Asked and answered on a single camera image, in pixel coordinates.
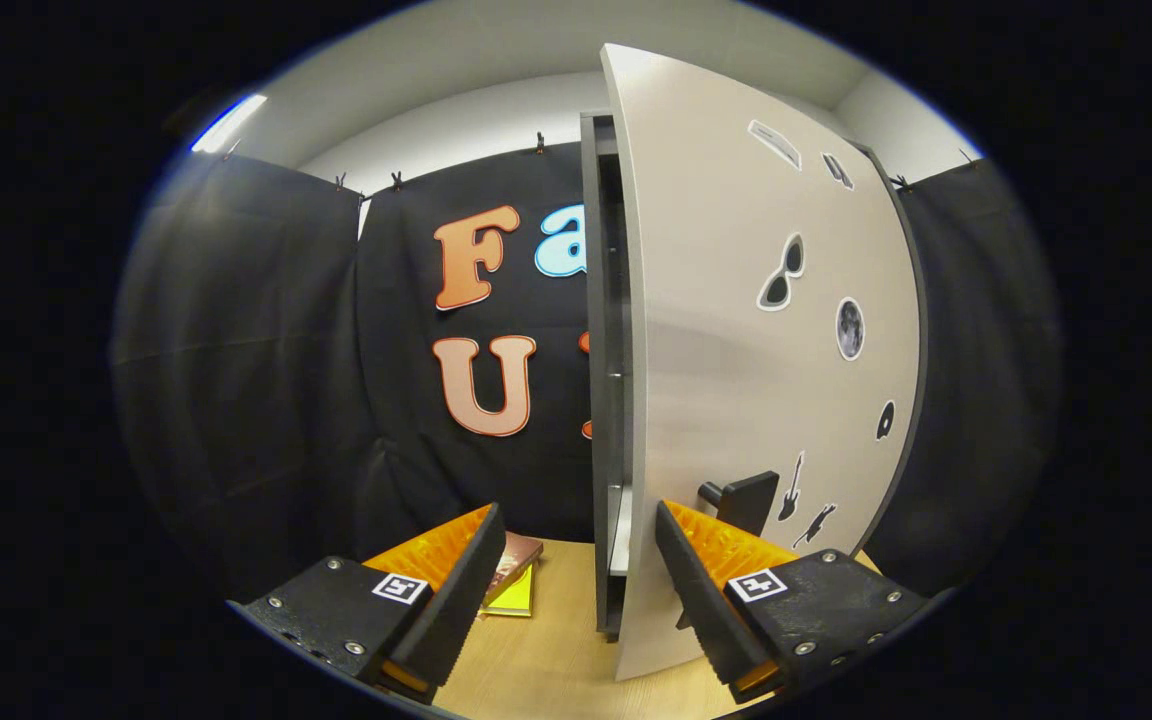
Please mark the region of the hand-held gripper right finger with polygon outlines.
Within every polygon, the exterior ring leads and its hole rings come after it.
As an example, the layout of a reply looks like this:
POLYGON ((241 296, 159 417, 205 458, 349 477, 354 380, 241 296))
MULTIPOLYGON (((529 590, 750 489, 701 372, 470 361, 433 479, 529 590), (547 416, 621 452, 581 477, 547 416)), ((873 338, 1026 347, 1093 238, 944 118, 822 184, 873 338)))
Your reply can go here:
POLYGON ((710 667, 741 703, 814 691, 932 605, 846 552, 796 555, 672 501, 657 505, 655 544, 710 667))

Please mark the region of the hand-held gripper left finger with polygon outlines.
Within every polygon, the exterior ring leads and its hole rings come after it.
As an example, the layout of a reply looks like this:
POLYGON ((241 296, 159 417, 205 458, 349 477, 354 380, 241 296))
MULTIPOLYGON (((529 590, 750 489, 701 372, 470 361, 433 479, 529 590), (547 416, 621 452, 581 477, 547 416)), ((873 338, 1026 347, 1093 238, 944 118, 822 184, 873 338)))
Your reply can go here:
POLYGON ((338 555, 230 611, 332 679, 431 705, 465 647, 506 548, 499 503, 366 561, 338 555))

